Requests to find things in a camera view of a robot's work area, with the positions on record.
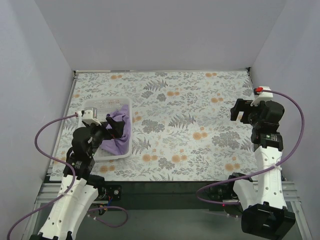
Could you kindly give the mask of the purple t shirt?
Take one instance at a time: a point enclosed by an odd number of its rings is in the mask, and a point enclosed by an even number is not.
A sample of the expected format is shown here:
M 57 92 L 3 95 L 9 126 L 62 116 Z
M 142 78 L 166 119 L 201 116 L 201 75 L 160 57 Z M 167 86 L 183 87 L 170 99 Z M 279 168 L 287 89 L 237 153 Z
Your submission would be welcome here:
M 131 137 L 130 109 L 127 104 L 106 115 L 106 129 L 112 139 L 103 140 L 100 148 L 112 155 L 124 155 L 128 152 Z

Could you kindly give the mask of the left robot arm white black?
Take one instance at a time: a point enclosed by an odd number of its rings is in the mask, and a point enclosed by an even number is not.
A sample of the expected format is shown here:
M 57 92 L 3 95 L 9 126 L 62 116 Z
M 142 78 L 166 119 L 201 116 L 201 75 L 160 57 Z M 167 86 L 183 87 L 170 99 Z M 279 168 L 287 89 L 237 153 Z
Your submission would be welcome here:
M 103 141 L 123 136 L 125 121 L 107 116 L 100 122 L 90 116 L 83 117 L 82 122 L 84 126 L 72 134 L 57 199 L 51 202 L 50 214 L 38 234 L 31 235 L 32 240 L 74 240 L 89 207 L 99 195 L 104 179 L 91 174 L 94 155 Z

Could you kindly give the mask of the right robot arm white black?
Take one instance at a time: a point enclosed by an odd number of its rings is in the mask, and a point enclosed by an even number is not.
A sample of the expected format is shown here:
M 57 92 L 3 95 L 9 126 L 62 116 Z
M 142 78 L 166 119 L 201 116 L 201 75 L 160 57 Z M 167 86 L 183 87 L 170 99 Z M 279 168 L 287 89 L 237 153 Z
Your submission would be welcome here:
M 281 167 L 277 164 L 283 155 L 283 138 L 278 132 L 284 107 L 272 100 L 254 104 L 239 98 L 230 110 L 235 121 L 242 112 L 241 123 L 252 126 L 251 142 L 257 161 L 257 190 L 250 177 L 233 183 L 241 207 L 241 229 L 244 233 L 269 240 L 281 240 L 296 222 L 293 212 L 288 211 L 283 195 Z

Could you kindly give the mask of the floral patterned table mat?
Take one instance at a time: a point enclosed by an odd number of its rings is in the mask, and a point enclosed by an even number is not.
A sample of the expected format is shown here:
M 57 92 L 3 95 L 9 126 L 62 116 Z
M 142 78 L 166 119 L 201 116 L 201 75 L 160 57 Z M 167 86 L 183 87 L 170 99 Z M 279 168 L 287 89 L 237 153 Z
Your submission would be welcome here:
M 68 113 L 118 96 L 132 101 L 132 153 L 96 162 L 93 174 L 107 181 L 222 181 L 257 171 L 251 126 L 230 120 L 238 98 L 254 97 L 247 71 L 79 73 Z

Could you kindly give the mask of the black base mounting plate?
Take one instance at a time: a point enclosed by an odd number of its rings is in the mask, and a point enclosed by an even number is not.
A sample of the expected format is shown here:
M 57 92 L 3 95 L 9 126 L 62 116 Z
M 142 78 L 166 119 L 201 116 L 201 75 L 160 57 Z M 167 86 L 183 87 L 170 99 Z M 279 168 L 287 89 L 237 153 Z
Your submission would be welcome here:
M 126 210 L 208 209 L 242 215 L 239 199 L 229 183 L 210 187 L 199 194 L 200 198 L 221 204 L 200 201 L 196 191 L 209 184 L 209 181 L 106 181 L 98 187 L 95 203 L 111 200 L 111 205 Z

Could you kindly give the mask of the aluminium frame rail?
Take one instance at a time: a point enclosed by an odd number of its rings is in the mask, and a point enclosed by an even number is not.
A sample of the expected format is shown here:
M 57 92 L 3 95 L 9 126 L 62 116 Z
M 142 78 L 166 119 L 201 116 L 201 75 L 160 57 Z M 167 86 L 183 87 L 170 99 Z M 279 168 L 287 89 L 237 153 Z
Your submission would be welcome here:
M 50 175 L 46 175 L 34 203 L 48 203 L 57 198 L 61 183 L 61 177 L 51 179 Z

